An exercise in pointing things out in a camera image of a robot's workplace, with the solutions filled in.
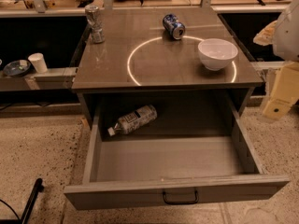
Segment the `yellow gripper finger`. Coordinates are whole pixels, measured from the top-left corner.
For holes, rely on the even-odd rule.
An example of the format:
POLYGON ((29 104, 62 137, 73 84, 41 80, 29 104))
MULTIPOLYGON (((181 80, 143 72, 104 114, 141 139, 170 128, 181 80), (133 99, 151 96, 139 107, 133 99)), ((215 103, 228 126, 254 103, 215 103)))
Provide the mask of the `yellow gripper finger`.
POLYGON ((299 100, 299 62, 285 62, 269 75, 261 109, 265 119, 277 121, 299 100))

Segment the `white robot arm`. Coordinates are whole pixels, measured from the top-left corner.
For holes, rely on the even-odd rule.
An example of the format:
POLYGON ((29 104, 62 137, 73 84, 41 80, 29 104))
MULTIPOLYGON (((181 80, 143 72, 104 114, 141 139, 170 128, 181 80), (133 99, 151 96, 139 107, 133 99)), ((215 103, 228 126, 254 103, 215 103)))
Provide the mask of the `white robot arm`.
POLYGON ((275 73, 271 90, 262 103, 266 119, 279 120, 299 100, 299 0, 292 0, 279 15, 273 52, 284 60, 275 73))

